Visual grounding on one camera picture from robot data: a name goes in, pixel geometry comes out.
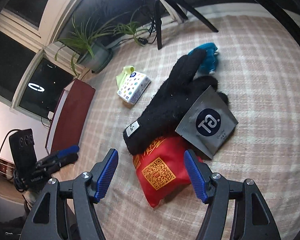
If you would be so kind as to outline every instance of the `orange qr code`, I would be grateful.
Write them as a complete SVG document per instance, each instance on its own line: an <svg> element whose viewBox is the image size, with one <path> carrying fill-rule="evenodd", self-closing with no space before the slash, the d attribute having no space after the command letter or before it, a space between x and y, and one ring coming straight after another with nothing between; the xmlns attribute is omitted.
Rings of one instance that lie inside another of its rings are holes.
<svg viewBox="0 0 300 240"><path fill-rule="evenodd" d="M161 158L156 158L142 170L143 176L156 190L173 181L176 176Z"/></svg>

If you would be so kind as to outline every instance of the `red book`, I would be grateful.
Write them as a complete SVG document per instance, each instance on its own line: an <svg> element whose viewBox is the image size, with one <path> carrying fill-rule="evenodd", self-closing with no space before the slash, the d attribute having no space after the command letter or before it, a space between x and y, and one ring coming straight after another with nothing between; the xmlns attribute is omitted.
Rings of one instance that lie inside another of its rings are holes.
<svg viewBox="0 0 300 240"><path fill-rule="evenodd" d="M78 145L95 89L73 80L59 98L46 141L48 154Z"/></svg>

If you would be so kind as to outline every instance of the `yellow-green cloth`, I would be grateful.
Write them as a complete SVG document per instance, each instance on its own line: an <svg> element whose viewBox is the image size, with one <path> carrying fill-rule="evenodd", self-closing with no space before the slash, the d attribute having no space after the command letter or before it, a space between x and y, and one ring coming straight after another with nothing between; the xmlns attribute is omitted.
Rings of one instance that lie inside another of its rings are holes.
<svg viewBox="0 0 300 240"><path fill-rule="evenodd" d="M118 89L123 85L127 76L130 76L134 70L135 69L133 66L125 66L121 74L117 75L116 79L117 79Z"/></svg>

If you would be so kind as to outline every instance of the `black tripod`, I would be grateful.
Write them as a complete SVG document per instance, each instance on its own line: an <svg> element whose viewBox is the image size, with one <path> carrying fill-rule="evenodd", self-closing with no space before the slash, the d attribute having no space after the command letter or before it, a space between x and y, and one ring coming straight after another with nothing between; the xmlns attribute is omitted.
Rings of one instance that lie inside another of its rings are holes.
<svg viewBox="0 0 300 240"><path fill-rule="evenodd" d="M183 19L187 20L188 17L178 6L182 6L184 9L188 10L194 16L196 16L200 21L202 21L205 25L208 26L210 30L213 32L218 32L218 30L209 22L205 17L203 17L196 9L194 9L191 5L186 3L184 0L165 0ZM162 48L162 38L161 38L161 14L159 4L160 0L154 0L154 20L155 20L155 28L157 32L157 45L158 49Z"/></svg>

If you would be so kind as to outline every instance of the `plaid bedsheet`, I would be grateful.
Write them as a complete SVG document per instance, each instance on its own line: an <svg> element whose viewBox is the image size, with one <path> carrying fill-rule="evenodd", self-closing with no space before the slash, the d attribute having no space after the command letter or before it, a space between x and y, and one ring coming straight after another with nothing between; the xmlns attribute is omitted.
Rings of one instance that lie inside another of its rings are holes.
<svg viewBox="0 0 300 240"><path fill-rule="evenodd" d="M207 206L191 185L169 203L147 203L122 138L168 77L177 59L196 46L214 42L219 50L216 78L229 96L239 124L234 135L208 162L228 179L252 178L264 195L282 239L300 229L300 48L275 19L247 16L215 18L219 33L199 21L163 30L163 48L131 42L110 64L85 80L96 88L80 140L80 157L59 176L73 179L101 161L109 148L119 164L108 193L95 206L107 239L195 239ZM151 84L135 106L116 94L115 81L125 65L146 73ZM230 236L230 201L223 239Z"/></svg>

